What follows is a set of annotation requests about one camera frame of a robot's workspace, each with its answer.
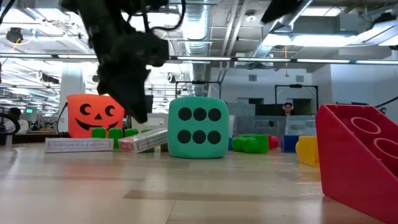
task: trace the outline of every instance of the green toy block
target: green toy block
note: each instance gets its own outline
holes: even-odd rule
[[[91,130],[92,138],[106,138],[106,129],[105,128],[93,128]]]
[[[267,134],[244,134],[233,139],[232,146],[236,152],[246,153],[268,153]]]
[[[126,132],[124,133],[124,136],[125,137],[135,136],[138,133],[139,131],[137,129],[127,129]]]
[[[244,152],[242,146],[242,140],[244,139],[243,136],[237,136],[232,139],[232,149],[235,152]]]
[[[118,140],[123,138],[123,130],[121,128],[111,128],[109,130],[109,138],[113,139],[113,149],[119,149]]]

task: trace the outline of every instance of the green cube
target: green cube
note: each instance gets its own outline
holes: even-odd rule
[[[211,159],[225,156],[229,114],[223,100],[201,96],[177,98],[169,106],[169,153],[174,157]]]
[[[91,130],[92,138],[106,138],[106,129],[105,128],[93,128]]]
[[[232,141],[232,147],[236,152],[246,153],[268,153],[268,135],[267,134],[242,134],[235,137]]]
[[[126,132],[124,133],[124,136],[125,137],[135,136],[138,133],[139,132],[137,129],[127,129]]]
[[[121,128],[111,128],[109,130],[109,138],[113,139],[113,149],[119,149],[118,140],[123,138],[123,130]]]

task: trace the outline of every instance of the metal frame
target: metal frame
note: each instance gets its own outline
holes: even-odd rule
[[[63,61],[63,62],[98,62],[96,55],[88,54],[12,54],[0,53],[0,58],[23,58],[29,60]],[[398,60],[340,60],[309,58],[251,58],[219,56],[177,56],[170,55],[167,63],[180,62],[280,62],[280,63],[315,63],[340,65],[398,65]]]
[[[192,84],[192,85],[203,85],[203,84],[218,84],[218,86],[220,87],[220,90],[219,90],[219,98],[221,99],[221,82],[207,82],[207,81],[176,81],[175,82],[175,97],[177,98],[177,92],[178,92],[178,90],[177,90],[177,85],[179,84],[179,83],[185,83],[185,84],[187,84],[187,83],[190,83],[190,84]]]
[[[277,108],[278,105],[278,87],[289,87],[289,88],[314,88],[315,89],[315,96],[317,98],[317,111],[319,109],[319,94],[318,94],[318,86],[317,85],[300,85],[300,84],[294,84],[294,85],[275,85],[275,109]]]

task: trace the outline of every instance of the red toy brick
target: red toy brick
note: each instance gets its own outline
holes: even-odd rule
[[[316,118],[323,193],[398,223],[398,125],[372,106],[322,105]]]

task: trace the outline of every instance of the wooden table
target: wooden table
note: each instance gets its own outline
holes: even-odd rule
[[[188,160],[43,146],[0,149],[0,223],[380,223],[324,197],[319,170],[295,154]]]

